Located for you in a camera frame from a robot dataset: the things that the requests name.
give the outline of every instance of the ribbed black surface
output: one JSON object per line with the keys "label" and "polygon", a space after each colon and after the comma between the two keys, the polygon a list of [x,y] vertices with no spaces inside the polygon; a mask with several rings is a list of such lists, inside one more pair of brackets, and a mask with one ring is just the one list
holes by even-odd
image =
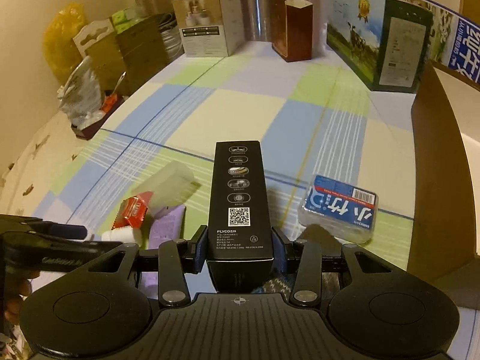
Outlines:
{"label": "ribbed black surface", "polygon": [[[240,296],[245,302],[237,304]],[[290,307],[280,294],[240,296],[201,294],[193,305],[165,310],[145,335],[104,359],[371,359],[338,341],[316,311]]]}

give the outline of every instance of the yellow plastic bag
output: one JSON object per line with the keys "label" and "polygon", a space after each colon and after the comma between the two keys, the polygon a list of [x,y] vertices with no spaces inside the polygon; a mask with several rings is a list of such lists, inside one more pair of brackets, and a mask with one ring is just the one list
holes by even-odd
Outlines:
{"label": "yellow plastic bag", "polygon": [[73,37],[86,24],[83,6],[71,3],[54,17],[43,34],[43,55],[61,85],[82,61]]}

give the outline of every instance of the blue label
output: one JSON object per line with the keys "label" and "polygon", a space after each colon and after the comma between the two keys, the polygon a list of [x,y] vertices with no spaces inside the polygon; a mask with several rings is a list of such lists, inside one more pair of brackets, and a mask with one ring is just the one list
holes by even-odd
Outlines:
{"label": "blue label", "polygon": [[371,229],[376,207],[375,194],[349,184],[317,175],[305,208],[352,225]]}
{"label": "blue label", "polygon": [[458,18],[457,35],[448,67],[476,83],[479,81],[480,30],[462,17]]}

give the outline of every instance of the metal screw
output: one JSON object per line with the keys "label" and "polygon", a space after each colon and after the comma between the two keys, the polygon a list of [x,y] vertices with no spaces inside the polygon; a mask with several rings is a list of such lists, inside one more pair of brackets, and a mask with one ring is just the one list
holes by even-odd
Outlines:
{"label": "metal screw", "polygon": [[172,290],[164,292],[162,298],[168,303],[178,303],[186,298],[186,295],[182,291]]}
{"label": "metal screw", "polygon": [[314,293],[313,291],[302,290],[302,291],[295,292],[293,297],[299,302],[308,303],[308,302],[313,302],[315,299],[317,299],[317,294]]}

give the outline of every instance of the human hand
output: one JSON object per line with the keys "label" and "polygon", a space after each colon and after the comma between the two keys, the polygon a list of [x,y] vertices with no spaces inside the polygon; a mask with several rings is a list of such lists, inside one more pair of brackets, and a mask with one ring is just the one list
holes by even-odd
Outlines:
{"label": "human hand", "polygon": [[40,271],[11,269],[7,267],[5,276],[5,319],[12,325],[18,325],[20,309],[23,303],[22,296],[32,293],[30,279],[40,276]]}

